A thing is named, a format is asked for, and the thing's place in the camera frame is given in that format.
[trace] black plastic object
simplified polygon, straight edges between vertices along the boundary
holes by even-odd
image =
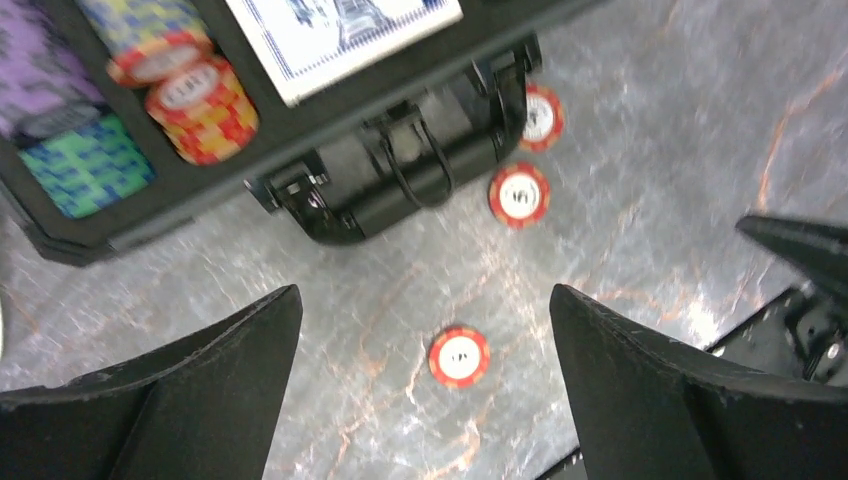
[[[478,95],[489,103],[489,121],[441,146],[417,107],[408,101],[364,122],[376,130],[393,170],[336,208],[324,201],[321,186],[329,179],[315,150],[260,179],[248,188],[269,212],[285,207],[313,240],[345,245],[379,234],[420,208],[441,205],[452,191],[494,169],[521,140],[527,120],[526,76],[542,62],[535,35],[492,59],[475,62],[467,75]],[[411,127],[431,153],[400,167],[388,132]]]
[[[848,390],[765,374],[559,285],[551,317],[590,479],[830,478]]]
[[[706,351],[770,375],[848,387],[848,228],[757,215],[744,217],[736,227],[810,281],[788,288]],[[844,441],[845,437],[833,440]],[[583,454],[578,449],[539,480],[585,478]]]
[[[0,394],[0,478],[261,478],[301,315],[286,287],[63,387]]]
[[[0,193],[13,204],[18,223],[45,258],[85,265],[142,245],[190,221],[244,188],[247,180],[301,165],[301,157],[309,156],[311,150],[359,128],[404,100],[418,98],[428,88],[440,87],[472,69],[475,61],[484,62],[509,51],[537,29],[564,21],[602,0],[460,0],[464,17],[457,24],[353,74],[295,108],[285,106],[279,98],[226,0],[194,0],[220,53],[233,64],[256,104],[261,123],[258,134],[243,151],[205,168],[191,166],[178,157],[144,111],[143,90],[121,88],[108,78],[104,69],[108,51],[76,2],[43,3],[157,174],[144,190],[89,217],[72,220],[53,205],[14,148],[0,142],[0,158],[4,159],[0,162]],[[491,167],[503,155],[496,152],[500,146],[488,142],[474,142],[476,146],[460,146],[453,152],[445,147],[458,182],[460,177],[482,171],[479,166],[469,167],[470,163],[476,165],[469,158],[485,158]],[[429,199],[431,189],[435,195],[444,193],[438,162],[419,163],[422,172],[409,172],[408,176],[413,190],[425,199]],[[430,167],[435,167],[433,173],[427,173]],[[374,198],[364,197],[350,205],[353,227],[345,225],[345,211],[334,212],[336,219],[325,226],[320,221],[315,223],[310,210],[294,210],[310,236],[325,243],[345,244],[367,238],[415,210],[403,202],[395,203],[395,195],[379,187]]]

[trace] black case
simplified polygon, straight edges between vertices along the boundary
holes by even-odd
[[[369,120],[381,125],[420,121],[414,107],[405,103],[407,99],[467,75],[492,106],[489,124],[450,145],[434,146],[433,158],[404,167],[409,187],[418,197],[437,199],[447,186],[437,153],[447,157],[461,185],[493,169],[517,145],[526,118],[525,75],[541,60],[535,30],[600,2],[460,0],[464,18],[459,23],[289,108],[225,0],[195,1],[220,53],[256,104],[261,122],[244,150],[226,162],[203,168],[176,154],[144,109],[145,90],[122,88],[107,76],[104,66],[109,52],[74,1],[43,3],[157,173],[144,190],[74,220],[59,212],[14,147],[0,142],[4,159],[0,189],[26,235],[43,257],[83,266],[185,224],[246,184],[269,211],[287,208],[318,242],[350,244],[379,233],[418,206],[407,199],[395,179],[385,179],[366,186],[342,207],[327,207],[320,201],[321,183],[327,179],[315,149]]]

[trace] red poker chip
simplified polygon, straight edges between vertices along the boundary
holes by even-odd
[[[495,217],[509,227],[522,229],[537,223],[548,212],[551,184],[527,162],[501,169],[489,187],[489,206]]]
[[[565,108],[553,90],[527,85],[527,124],[519,146],[531,152],[550,149],[565,130]]]
[[[491,353],[486,338],[468,327],[450,327],[430,347],[430,371],[449,388],[477,383],[489,368]]]

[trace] poker chip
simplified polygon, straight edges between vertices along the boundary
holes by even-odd
[[[495,217],[515,229],[529,227],[541,220],[550,201],[548,179],[527,162],[504,167],[489,187],[489,206]]]
[[[202,59],[156,85],[145,107],[177,153],[198,166],[228,159],[259,128],[256,108],[232,66],[221,57]]]
[[[553,90],[527,85],[527,124],[519,147],[531,152],[551,148],[565,130],[565,109]]]
[[[106,71],[119,85],[145,87],[211,52],[212,40],[202,32],[169,33],[113,57]]]
[[[166,79],[212,52],[206,25],[189,0],[77,0],[109,49],[109,75],[137,88]]]
[[[450,388],[466,388],[486,373],[491,354],[480,332],[451,327],[433,342],[429,357],[430,371],[439,383]]]

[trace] gray marble surface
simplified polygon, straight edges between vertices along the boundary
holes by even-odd
[[[618,0],[541,34],[568,112],[522,232],[488,179],[362,246],[326,249],[247,194],[119,260],[41,260],[2,226],[0,390],[59,385],[296,283],[305,317],[267,479],[532,479],[577,442],[547,303],[575,285],[705,346],[794,275],[734,234],[749,210],[848,221],[848,2]],[[488,374],[437,384],[466,323]]]

